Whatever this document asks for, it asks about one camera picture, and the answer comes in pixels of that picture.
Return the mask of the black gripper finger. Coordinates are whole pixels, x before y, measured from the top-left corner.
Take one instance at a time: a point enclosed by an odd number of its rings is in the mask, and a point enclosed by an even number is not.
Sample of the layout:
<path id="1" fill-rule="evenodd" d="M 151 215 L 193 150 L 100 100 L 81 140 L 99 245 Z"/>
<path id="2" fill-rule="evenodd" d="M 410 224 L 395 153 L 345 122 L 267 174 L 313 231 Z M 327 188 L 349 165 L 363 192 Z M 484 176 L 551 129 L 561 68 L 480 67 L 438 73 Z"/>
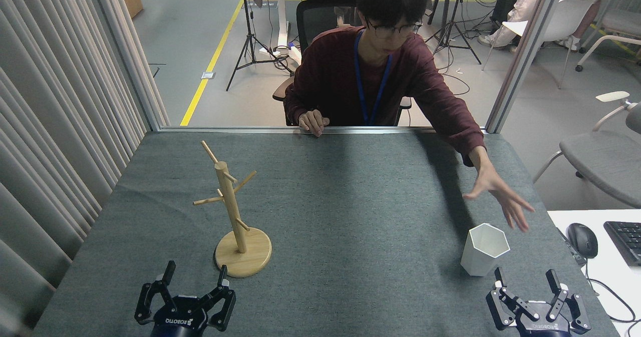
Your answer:
<path id="1" fill-rule="evenodd" d="M 153 300 L 153 296 L 158 293 L 162 296 L 165 306 L 169 307 L 170 311 L 176 311 L 176 304 L 169 293 L 169 284 L 173 277 L 175 268 L 175 261 L 169 261 L 160 280 L 143 284 L 134 314 L 135 321 L 140 325 L 144 325 L 152 321 L 151 302 Z"/>
<path id="2" fill-rule="evenodd" d="M 554 269 L 548 269 L 545 273 L 548 284 L 554 297 L 551 307 L 545 313 L 545 319 L 551 324 L 546 335 L 570 335 L 572 331 L 576 334 L 584 334 L 591 330 L 590 321 L 587 317 L 583 298 L 580 294 L 572 294 L 569 288 L 559 282 Z M 568 305 L 572 321 L 568 322 L 560 314 L 564 305 Z"/>
<path id="3" fill-rule="evenodd" d="M 507 327 L 514 327 L 522 315 L 532 319 L 532 309 L 526 301 L 507 290 L 507 284 L 503 279 L 503 270 L 500 267 L 494 269 L 496 282 L 494 289 L 487 294 L 487 303 L 491 312 L 495 327 L 504 330 Z"/>
<path id="4" fill-rule="evenodd" d="M 208 326 L 214 327 L 219 331 L 225 331 L 227 324 L 233 312 L 236 296 L 233 289 L 229 287 L 229 280 L 226 279 L 227 265 L 223 265 L 218 275 L 217 286 L 207 293 L 198 301 L 198 310 L 205 312 L 205 321 Z M 209 310 L 215 307 L 216 303 L 224 300 L 221 310 L 211 317 L 208 316 Z"/>

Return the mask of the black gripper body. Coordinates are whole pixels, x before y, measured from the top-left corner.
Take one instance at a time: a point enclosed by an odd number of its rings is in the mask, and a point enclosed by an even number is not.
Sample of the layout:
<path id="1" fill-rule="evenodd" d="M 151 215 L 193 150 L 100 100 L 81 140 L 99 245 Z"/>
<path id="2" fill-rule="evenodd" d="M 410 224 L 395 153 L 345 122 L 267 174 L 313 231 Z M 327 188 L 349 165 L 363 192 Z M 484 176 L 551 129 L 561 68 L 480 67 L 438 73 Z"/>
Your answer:
<path id="1" fill-rule="evenodd" d="M 520 336 L 571 336 L 568 321 L 563 316 L 558 316 L 554 321 L 546 319 L 551 305 L 546 302 L 530 301 L 529 307 L 540 318 L 532 320 L 522 309 L 518 309 L 515 313 L 515 321 Z"/>
<path id="2" fill-rule="evenodd" d="M 202 336 L 208 315 L 197 308 L 196 296 L 175 296 L 175 307 L 166 304 L 154 315 L 152 336 Z"/>

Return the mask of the person's left hand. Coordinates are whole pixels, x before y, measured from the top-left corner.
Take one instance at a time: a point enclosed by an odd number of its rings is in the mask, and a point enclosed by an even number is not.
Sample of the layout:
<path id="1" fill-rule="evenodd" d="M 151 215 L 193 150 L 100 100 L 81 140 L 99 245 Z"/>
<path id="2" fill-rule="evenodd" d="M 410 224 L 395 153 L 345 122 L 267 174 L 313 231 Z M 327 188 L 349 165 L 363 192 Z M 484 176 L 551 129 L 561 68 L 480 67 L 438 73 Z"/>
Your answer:
<path id="1" fill-rule="evenodd" d="M 528 232 L 529 225 L 523 211 L 535 212 L 535 209 L 499 176 L 485 147 L 473 148 L 468 156 L 478 175 L 472 190 L 463 194 L 463 198 L 474 200 L 484 192 L 490 193 L 501 205 L 508 225 L 511 228 L 517 226 L 522 232 Z"/>

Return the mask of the person's right hand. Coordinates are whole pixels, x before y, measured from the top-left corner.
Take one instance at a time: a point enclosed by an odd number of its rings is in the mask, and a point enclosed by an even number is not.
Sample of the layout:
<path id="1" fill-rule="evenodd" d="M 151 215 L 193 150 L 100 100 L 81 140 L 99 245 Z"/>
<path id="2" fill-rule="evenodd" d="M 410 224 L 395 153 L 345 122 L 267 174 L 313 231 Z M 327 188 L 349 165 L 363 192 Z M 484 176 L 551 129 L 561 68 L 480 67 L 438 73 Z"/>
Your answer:
<path id="1" fill-rule="evenodd" d="M 323 117 L 319 110 L 307 111 L 298 117 L 298 126 L 317 138 L 323 134 L 325 127 L 330 124 L 330 119 Z"/>

